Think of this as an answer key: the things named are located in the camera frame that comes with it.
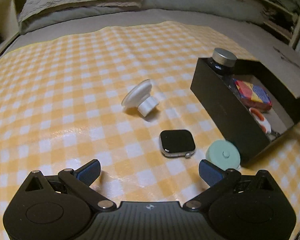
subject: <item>colorful small box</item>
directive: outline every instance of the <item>colorful small box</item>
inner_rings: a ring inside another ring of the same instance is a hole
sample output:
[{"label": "colorful small box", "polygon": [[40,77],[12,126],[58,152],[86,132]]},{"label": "colorful small box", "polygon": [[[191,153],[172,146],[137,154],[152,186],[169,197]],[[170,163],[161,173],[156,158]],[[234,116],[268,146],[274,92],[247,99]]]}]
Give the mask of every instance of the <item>colorful small box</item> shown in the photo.
[{"label": "colorful small box", "polygon": [[272,102],[262,87],[237,79],[234,79],[234,84],[245,106],[255,107],[262,111],[269,111],[272,108]]}]

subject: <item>green lid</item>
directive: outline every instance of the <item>green lid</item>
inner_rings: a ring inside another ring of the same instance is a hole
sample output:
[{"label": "green lid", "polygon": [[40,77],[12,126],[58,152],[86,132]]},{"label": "green lid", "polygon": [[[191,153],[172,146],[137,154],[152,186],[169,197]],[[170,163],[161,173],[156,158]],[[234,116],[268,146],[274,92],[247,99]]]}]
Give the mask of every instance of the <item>green lid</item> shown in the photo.
[{"label": "green lid", "polygon": [[206,159],[222,170],[237,169],[240,165],[240,154],[237,148],[226,140],[213,142],[207,150]]}]

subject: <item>blue gripper pad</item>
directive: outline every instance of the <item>blue gripper pad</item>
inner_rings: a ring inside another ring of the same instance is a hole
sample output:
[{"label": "blue gripper pad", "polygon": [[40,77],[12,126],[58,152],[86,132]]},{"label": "blue gripper pad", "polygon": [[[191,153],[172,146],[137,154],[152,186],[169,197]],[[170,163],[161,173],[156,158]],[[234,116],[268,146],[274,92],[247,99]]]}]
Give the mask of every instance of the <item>blue gripper pad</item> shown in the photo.
[{"label": "blue gripper pad", "polygon": [[96,159],[74,171],[76,178],[88,186],[90,186],[100,176],[100,173],[101,165]]},{"label": "blue gripper pad", "polygon": [[199,164],[199,175],[210,187],[224,178],[226,173],[207,160],[202,160]]}]

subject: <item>white logo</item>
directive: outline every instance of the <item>white logo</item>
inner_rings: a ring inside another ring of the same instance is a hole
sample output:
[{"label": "white logo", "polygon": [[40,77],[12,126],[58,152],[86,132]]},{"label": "white logo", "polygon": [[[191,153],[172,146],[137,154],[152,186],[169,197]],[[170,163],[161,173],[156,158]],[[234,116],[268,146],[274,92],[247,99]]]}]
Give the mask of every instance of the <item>white logo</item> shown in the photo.
[{"label": "white logo", "polygon": [[147,208],[147,209],[149,209],[149,210],[152,210],[152,209],[154,209],[154,208],[155,208],[155,206],[154,206],[154,205],[152,205],[152,204],[149,204],[149,205],[147,205],[147,206],[146,206],[146,208]]}]

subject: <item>yellow checkered tablecloth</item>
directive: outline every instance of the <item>yellow checkered tablecloth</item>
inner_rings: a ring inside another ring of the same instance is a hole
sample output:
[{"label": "yellow checkered tablecloth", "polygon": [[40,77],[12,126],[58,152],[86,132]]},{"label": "yellow checkered tablecloth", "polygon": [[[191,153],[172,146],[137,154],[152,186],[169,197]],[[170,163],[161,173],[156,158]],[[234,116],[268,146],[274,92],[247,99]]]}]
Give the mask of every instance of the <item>yellow checkered tablecloth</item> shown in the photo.
[{"label": "yellow checkered tablecloth", "polygon": [[[97,158],[103,171],[92,188],[117,204],[183,203],[201,192],[206,185],[198,164],[222,135],[190,84],[197,58],[210,57],[215,47],[254,59],[209,27],[176,22],[107,27],[5,55],[0,60],[0,239],[7,239],[4,210],[31,170],[52,175]],[[160,102],[157,110],[144,119],[135,109],[122,112],[124,96],[147,78]],[[167,129],[192,132],[197,152],[191,159],[162,156],[158,136]],[[258,169],[269,170],[280,184],[298,229],[300,124],[242,172]]]}]

